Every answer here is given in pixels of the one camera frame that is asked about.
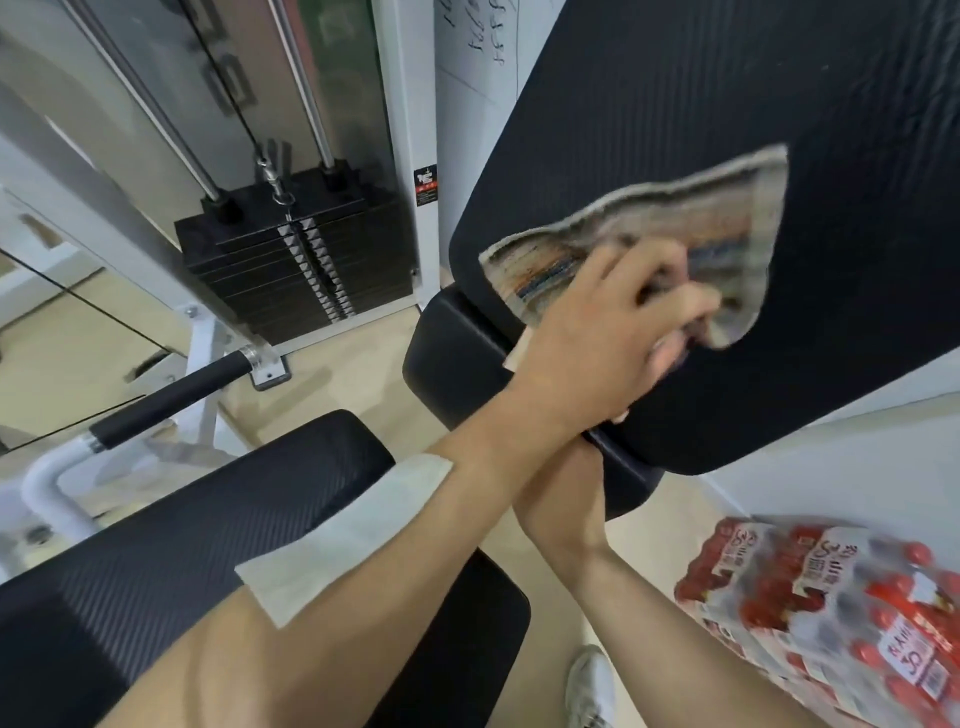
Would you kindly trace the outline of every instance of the plastic-wrapped bottle pack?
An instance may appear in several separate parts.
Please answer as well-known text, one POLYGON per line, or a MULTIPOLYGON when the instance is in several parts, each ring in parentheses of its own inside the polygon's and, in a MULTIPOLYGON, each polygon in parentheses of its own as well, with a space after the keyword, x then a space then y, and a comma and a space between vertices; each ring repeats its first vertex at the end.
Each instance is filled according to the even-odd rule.
POLYGON ((960 573, 924 544, 723 519, 674 596, 833 725, 960 728, 960 573))

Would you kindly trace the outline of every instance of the hand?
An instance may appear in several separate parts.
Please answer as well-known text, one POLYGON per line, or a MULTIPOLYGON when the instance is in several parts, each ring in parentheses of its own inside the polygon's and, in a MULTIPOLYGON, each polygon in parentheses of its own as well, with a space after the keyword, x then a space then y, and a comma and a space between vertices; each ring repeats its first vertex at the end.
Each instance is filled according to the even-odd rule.
POLYGON ((514 511, 551 569, 572 587, 589 556, 609 548, 600 451, 575 437, 531 480, 514 511))
POLYGON ((720 299, 688 280, 686 248, 676 241, 600 245, 547 309, 508 391, 573 437, 649 392, 683 352, 683 327, 720 299), (641 305, 657 273, 676 287, 641 305))

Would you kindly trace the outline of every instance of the weight stack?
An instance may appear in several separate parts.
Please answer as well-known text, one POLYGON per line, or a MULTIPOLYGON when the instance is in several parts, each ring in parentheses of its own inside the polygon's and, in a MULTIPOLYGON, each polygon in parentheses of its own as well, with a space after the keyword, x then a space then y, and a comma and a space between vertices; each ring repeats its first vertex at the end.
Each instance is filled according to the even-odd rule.
POLYGON ((410 295, 416 254, 406 208, 349 168, 344 179, 334 191, 320 168, 286 180, 297 200, 292 222, 266 182, 230 193, 244 212, 237 223, 208 213, 179 220, 187 269, 274 345, 410 295))

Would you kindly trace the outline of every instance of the warning label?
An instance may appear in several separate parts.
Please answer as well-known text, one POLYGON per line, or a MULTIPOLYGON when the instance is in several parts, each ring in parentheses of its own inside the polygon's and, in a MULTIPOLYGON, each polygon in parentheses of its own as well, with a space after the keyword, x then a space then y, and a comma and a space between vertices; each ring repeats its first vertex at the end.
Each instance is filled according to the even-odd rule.
POLYGON ((417 207, 437 202, 437 165, 414 170, 414 189, 417 192, 417 207))

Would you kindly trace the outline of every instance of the whiteboard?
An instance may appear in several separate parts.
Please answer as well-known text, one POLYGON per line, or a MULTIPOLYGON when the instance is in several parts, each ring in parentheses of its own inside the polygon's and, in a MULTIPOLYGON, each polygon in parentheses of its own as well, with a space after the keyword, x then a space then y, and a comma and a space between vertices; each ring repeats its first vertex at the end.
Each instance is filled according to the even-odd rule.
POLYGON ((435 0, 441 261, 564 0, 435 0))

